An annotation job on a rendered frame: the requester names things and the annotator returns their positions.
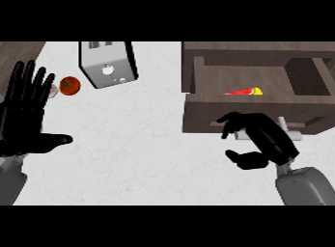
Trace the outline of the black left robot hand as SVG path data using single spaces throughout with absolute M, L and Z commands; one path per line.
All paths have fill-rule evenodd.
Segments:
M 55 75 L 34 69 L 34 61 L 18 61 L 0 102 L 0 157 L 48 153 L 73 142 L 65 134 L 42 132 L 45 106 Z

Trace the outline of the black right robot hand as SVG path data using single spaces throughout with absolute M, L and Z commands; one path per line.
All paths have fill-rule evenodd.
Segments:
M 229 112 L 217 122 L 225 124 L 223 139 L 244 129 L 259 148 L 259 151 L 247 153 L 226 150 L 226 157 L 242 170 L 263 169 L 269 166 L 269 162 L 282 166 L 298 156 L 300 152 L 288 134 L 265 113 Z

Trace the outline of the brown wooden drawer front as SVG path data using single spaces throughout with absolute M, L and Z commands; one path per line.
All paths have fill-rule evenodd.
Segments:
M 284 117 L 291 129 L 316 135 L 335 127 L 335 96 L 201 96 L 188 94 L 183 132 L 219 133 L 216 120 L 235 111 Z

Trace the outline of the brown wooden drawer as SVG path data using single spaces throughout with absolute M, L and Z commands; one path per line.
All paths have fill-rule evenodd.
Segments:
M 223 96 L 259 87 L 263 96 L 335 96 L 335 80 L 319 58 L 291 59 L 282 67 L 208 66 L 194 58 L 194 95 Z
M 316 135 L 335 127 L 335 96 L 201 96 L 188 94 L 183 132 L 219 133 L 216 120 L 235 111 L 284 117 L 291 129 Z

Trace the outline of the red and yellow wedge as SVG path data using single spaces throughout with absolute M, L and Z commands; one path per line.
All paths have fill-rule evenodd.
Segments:
M 225 96 L 262 96 L 263 90 L 259 87 L 229 91 L 225 93 Z

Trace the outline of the red tomato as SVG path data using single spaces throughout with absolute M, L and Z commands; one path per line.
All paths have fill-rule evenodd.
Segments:
M 59 90 L 65 96 L 74 96 L 80 91 L 80 81 L 76 77 L 68 76 L 61 80 Z

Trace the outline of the silver toaster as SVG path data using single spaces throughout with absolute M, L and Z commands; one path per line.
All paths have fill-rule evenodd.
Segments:
M 136 81 L 139 73 L 132 43 L 82 41 L 79 67 L 96 89 Z

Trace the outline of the brown wooden cabinet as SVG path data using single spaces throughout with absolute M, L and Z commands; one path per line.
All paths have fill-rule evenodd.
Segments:
M 335 41 L 183 41 L 182 92 L 195 93 L 192 60 L 210 66 L 282 67 L 293 58 L 321 58 L 335 66 Z

